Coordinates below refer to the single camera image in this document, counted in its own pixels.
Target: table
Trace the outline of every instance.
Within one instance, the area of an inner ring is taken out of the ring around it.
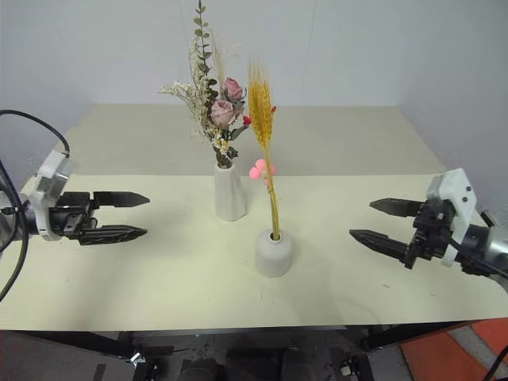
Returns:
[[[280,176],[280,222],[294,263],[276,279],[254,266],[256,235],[270,226],[260,182],[242,179],[248,215],[214,216],[210,176],[74,175],[68,191],[135,191],[151,199],[103,208],[99,224],[148,229],[135,241],[80,247],[30,241],[25,267],[0,305],[0,329],[150,330],[463,321],[508,316],[504,290],[460,267],[417,260],[412,271],[348,235],[372,229],[408,241],[411,220],[368,207],[423,199],[431,175]],[[19,244],[2,257],[5,282]]]
[[[66,138],[78,175],[211,175],[215,154],[177,105],[96,105]],[[238,173],[262,156],[253,131],[233,142]],[[280,175],[427,175],[445,167],[398,107],[278,107]]]

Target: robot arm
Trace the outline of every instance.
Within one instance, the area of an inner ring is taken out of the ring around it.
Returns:
[[[77,240],[81,245],[112,244],[130,241],[147,233],[147,230],[129,225],[97,227],[94,211],[101,206],[132,207],[150,200],[133,192],[65,192],[63,188],[71,175],[72,163],[62,153],[52,151],[37,173],[31,194],[20,194],[23,213],[30,235],[39,234],[47,241],[62,237]],[[13,229],[14,210],[0,187],[0,246]],[[14,239],[20,239],[19,232]]]
[[[408,244],[371,230],[349,233],[371,250],[391,256],[406,268],[417,258],[441,259],[444,266],[458,262],[467,274],[498,282],[508,293],[508,232],[482,214],[488,227],[471,225],[476,196],[462,168],[434,178],[425,202],[385,198],[370,206],[397,217],[414,217],[416,232]]]

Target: pink rose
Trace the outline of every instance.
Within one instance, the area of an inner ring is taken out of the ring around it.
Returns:
[[[224,89],[226,96],[232,101],[239,101],[244,97],[241,86],[233,78],[228,77],[225,79]]]
[[[227,129],[235,119],[233,104],[228,101],[218,100],[212,105],[212,120],[215,125]]]

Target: orange floor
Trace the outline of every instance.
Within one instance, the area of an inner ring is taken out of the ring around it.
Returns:
[[[401,347],[415,381],[479,381],[487,373],[447,333],[410,341]]]
[[[508,318],[479,321],[471,327],[496,355],[508,344]],[[415,381],[478,381],[487,373],[447,333],[410,341],[401,348]]]

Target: white backdrop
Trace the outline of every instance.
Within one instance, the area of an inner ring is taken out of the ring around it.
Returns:
[[[21,88],[35,80],[97,103],[175,103],[157,90],[189,79],[195,3],[3,0],[4,80]],[[450,0],[204,3],[206,20],[240,55],[231,58],[230,75],[246,83],[247,62],[261,60],[281,106],[393,106]]]
[[[177,103],[189,79],[191,0],[0,0],[0,103],[62,131],[94,103]],[[266,64],[281,106],[393,106],[448,167],[465,166],[482,205],[508,196],[508,3],[503,0],[205,0],[237,46],[228,74]],[[52,147],[45,131],[2,121],[0,154],[17,183]]]

